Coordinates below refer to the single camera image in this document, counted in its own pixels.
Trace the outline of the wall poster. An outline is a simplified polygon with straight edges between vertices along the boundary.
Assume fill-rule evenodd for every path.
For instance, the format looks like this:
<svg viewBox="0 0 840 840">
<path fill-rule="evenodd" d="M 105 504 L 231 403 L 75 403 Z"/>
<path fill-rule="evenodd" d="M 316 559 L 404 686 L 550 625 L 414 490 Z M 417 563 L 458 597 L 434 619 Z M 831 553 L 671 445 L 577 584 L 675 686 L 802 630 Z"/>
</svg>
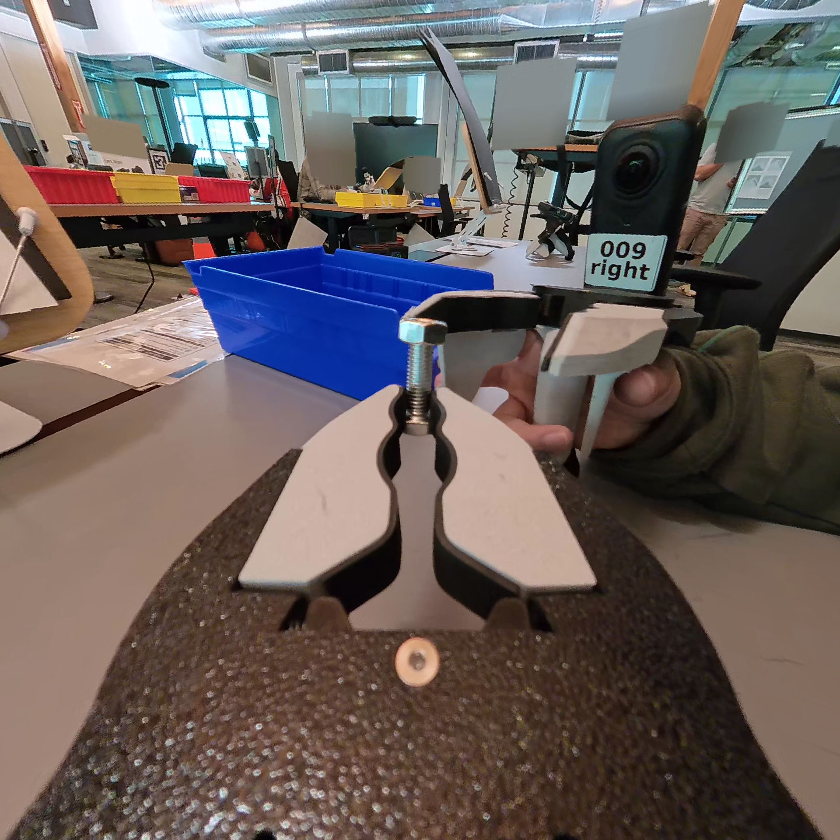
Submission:
<svg viewBox="0 0 840 840">
<path fill-rule="evenodd" d="M 738 198 L 753 201 L 770 199 L 790 158 L 791 153 L 762 154 L 753 158 L 742 179 Z"/>
</svg>

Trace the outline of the large dark screen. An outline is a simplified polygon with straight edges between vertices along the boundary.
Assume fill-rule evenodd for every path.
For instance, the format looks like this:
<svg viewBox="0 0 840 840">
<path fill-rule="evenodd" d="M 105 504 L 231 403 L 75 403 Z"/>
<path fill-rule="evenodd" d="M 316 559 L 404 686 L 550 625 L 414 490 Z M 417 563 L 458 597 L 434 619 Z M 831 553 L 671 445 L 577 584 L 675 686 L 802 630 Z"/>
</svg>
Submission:
<svg viewBox="0 0 840 840">
<path fill-rule="evenodd" d="M 438 126 L 435 123 L 412 125 L 353 122 L 355 182 L 367 186 L 366 176 L 376 181 L 389 167 L 405 158 L 437 158 Z"/>
</svg>

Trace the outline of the black floor lamp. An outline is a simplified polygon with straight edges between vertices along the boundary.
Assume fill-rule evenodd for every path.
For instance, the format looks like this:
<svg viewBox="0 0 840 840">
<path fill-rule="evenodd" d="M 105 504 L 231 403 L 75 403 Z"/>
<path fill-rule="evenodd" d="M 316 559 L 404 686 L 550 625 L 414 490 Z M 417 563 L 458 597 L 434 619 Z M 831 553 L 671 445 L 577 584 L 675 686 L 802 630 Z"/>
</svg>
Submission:
<svg viewBox="0 0 840 840">
<path fill-rule="evenodd" d="M 136 77 L 134 81 L 138 86 L 148 88 L 152 91 L 155 108 L 159 116 L 159 121 L 161 122 L 161 129 L 164 135 L 165 147 L 167 151 L 171 154 L 173 150 L 172 137 L 170 135 L 161 100 L 161 91 L 168 89 L 170 87 L 169 83 L 165 80 L 155 79 L 152 77 Z"/>
</svg>

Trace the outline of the steel hex bolt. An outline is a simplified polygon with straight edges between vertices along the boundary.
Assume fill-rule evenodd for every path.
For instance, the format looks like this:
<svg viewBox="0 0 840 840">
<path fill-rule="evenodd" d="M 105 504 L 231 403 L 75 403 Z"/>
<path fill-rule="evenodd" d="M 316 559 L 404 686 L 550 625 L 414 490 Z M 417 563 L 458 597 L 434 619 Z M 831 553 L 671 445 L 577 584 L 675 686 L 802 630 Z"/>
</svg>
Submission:
<svg viewBox="0 0 840 840">
<path fill-rule="evenodd" d="M 429 405 L 434 384 L 434 352 L 444 344 L 445 322 L 430 318 L 403 318 L 399 339 L 407 346 L 405 430 L 412 436 L 429 433 Z"/>
</svg>

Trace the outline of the standing desk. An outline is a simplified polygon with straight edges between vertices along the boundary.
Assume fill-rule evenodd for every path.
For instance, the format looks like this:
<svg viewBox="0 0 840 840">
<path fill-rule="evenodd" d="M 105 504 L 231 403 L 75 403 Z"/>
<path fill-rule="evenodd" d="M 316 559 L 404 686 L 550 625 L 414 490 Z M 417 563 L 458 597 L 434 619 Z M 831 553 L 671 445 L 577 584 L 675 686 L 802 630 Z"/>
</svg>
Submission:
<svg viewBox="0 0 840 840">
<path fill-rule="evenodd" d="M 529 209 L 532 204 L 533 186 L 538 176 L 538 170 L 546 170 L 556 174 L 550 204 L 563 211 L 567 208 L 571 209 L 572 244 L 577 244 L 576 237 L 581 230 L 583 214 L 592 205 L 593 187 L 590 187 L 582 202 L 577 203 L 568 197 L 571 176 L 574 173 L 594 171 L 596 154 L 604 134 L 604 132 L 571 132 L 566 135 L 563 146 L 516 150 L 517 161 L 513 167 L 514 176 L 511 180 L 511 188 L 516 185 L 519 173 L 525 174 L 528 185 L 518 234 L 519 240 L 523 239 L 525 233 Z"/>
</svg>

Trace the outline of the blue plastic bin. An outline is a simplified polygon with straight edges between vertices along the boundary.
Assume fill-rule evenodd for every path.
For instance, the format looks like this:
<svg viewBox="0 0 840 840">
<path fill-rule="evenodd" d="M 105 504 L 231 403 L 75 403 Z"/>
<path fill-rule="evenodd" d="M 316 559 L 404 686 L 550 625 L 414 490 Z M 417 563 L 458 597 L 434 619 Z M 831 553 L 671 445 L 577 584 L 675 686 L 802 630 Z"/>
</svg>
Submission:
<svg viewBox="0 0 840 840">
<path fill-rule="evenodd" d="M 363 400 L 406 383 L 402 316 L 444 291 L 493 290 L 491 273 L 322 247 L 187 261 L 222 348 Z"/>
</svg>

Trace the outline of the grey desk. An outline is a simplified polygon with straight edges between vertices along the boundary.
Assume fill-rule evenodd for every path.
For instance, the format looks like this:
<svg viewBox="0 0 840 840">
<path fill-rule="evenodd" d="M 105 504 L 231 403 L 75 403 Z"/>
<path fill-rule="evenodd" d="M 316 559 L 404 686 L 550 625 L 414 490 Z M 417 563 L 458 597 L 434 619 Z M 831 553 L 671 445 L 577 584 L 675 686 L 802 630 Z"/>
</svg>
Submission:
<svg viewBox="0 0 840 840">
<path fill-rule="evenodd" d="M 2 838 L 56 771 L 116 648 L 181 550 L 289 448 L 352 405 L 227 358 L 131 395 L 2 367 L 44 436 L 2 457 Z M 686 596 L 778 775 L 838 838 L 838 537 L 586 486 Z"/>
</svg>

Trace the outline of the red plastic bin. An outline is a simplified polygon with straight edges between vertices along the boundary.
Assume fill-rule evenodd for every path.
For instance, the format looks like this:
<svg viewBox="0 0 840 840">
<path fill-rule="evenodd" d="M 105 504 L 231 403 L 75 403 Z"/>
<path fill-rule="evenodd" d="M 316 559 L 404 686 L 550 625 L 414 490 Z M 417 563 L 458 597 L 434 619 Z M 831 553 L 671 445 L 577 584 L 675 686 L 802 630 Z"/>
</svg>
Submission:
<svg viewBox="0 0 840 840">
<path fill-rule="evenodd" d="M 24 169 L 50 205 L 112 205 L 121 200 L 104 171 L 26 165 Z"/>
<path fill-rule="evenodd" d="M 249 204 L 249 184 L 226 178 L 178 175 L 182 203 L 194 204 Z"/>
</svg>

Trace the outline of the silver ventilation duct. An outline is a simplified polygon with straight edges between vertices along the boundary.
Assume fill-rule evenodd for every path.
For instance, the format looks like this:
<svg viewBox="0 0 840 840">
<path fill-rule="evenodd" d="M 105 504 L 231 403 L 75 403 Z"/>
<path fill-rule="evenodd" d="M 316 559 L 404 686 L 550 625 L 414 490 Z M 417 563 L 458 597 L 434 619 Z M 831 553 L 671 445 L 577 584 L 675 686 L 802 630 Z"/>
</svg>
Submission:
<svg viewBox="0 0 840 840">
<path fill-rule="evenodd" d="M 628 20 L 664 12 L 654 1 L 159 1 L 162 24 L 197 34 L 213 56 L 293 56 L 342 49 L 491 46 L 620 33 Z"/>
</svg>

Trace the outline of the person's right hand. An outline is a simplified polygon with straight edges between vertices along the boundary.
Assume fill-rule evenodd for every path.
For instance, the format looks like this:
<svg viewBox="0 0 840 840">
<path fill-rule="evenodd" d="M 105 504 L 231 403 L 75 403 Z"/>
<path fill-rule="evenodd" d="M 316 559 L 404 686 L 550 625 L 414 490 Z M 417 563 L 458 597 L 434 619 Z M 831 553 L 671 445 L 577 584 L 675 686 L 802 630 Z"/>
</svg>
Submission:
<svg viewBox="0 0 840 840">
<path fill-rule="evenodd" d="M 481 384 L 508 394 L 494 413 L 497 419 L 535 451 L 566 459 L 582 437 L 567 427 L 533 422 L 542 345 L 540 335 L 528 331 L 518 357 L 490 368 Z M 674 407 L 680 387 L 676 363 L 665 351 L 654 363 L 624 373 L 613 385 L 594 449 L 622 449 L 636 443 Z"/>
</svg>

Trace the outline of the black office chair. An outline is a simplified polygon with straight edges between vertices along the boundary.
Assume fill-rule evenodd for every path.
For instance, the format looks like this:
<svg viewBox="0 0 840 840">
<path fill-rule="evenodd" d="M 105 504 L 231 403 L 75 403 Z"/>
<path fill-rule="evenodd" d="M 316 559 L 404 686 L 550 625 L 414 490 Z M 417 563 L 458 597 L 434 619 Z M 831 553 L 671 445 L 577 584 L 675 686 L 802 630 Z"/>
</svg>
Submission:
<svg viewBox="0 0 840 840">
<path fill-rule="evenodd" d="M 786 313 L 839 247 L 839 148 L 820 140 L 781 195 L 715 268 L 674 266 L 700 328 L 751 327 L 771 351 Z"/>
</svg>

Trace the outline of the plastic bag with printed label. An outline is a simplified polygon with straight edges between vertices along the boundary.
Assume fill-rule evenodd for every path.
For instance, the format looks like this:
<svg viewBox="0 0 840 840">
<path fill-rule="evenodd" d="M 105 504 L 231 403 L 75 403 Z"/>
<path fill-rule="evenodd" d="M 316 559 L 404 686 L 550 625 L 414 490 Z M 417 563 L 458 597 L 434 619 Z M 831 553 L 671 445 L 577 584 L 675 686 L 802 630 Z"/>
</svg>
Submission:
<svg viewBox="0 0 840 840">
<path fill-rule="evenodd" d="M 178 382 L 221 361 L 226 352 L 201 299 L 189 296 L 8 356 L 85 371 L 144 390 Z"/>
</svg>

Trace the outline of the person's right forearm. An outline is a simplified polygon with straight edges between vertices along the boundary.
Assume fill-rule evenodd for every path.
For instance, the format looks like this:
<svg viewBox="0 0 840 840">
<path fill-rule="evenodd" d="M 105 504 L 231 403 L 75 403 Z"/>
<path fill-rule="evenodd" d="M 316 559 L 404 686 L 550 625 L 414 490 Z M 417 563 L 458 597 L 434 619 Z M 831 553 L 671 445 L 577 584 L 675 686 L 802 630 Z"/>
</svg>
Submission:
<svg viewBox="0 0 840 840">
<path fill-rule="evenodd" d="M 636 443 L 594 449 L 594 462 L 651 497 L 837 536 L 838 362 L 761 351 L 747 327 L 663 351 L 679 371 L 677 403 Z"/>
</svg>

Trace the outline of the long wooden table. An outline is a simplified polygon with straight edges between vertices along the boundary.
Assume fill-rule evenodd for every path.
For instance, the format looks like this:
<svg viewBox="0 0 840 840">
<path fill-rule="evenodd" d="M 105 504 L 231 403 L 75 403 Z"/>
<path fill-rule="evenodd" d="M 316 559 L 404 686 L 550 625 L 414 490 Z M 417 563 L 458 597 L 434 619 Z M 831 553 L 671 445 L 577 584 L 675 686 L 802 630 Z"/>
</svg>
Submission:
<svg viewBox="0 0 840 840">
<path fill-rule="evenodd" d="M 195 238 L 232 238 L 257 228 L 267 203 L 50 204 L 79 249 Z"/>
</svg>

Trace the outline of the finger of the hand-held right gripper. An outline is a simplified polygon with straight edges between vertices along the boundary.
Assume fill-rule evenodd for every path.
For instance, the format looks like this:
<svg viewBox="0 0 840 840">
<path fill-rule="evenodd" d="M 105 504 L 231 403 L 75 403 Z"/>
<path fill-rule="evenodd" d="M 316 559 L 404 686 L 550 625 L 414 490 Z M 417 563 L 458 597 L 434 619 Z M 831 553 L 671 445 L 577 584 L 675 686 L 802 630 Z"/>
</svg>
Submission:
<svg viewBox="0 0 840 840">
<path fill-rule="evenodd" d="M 663 311 L 587 308 L 543 343 L 539 372 L 554 377 L 623 374 L 653 363 L 665 341 Z"/>
<path fill-rule="evenodd" d="M 401 340 L 440 346 L 443 386 L 472 401 L 490 369 L 518 357 L 539 305 L 531 292 L 441 292 L 409 309 Z"/>
</svg>

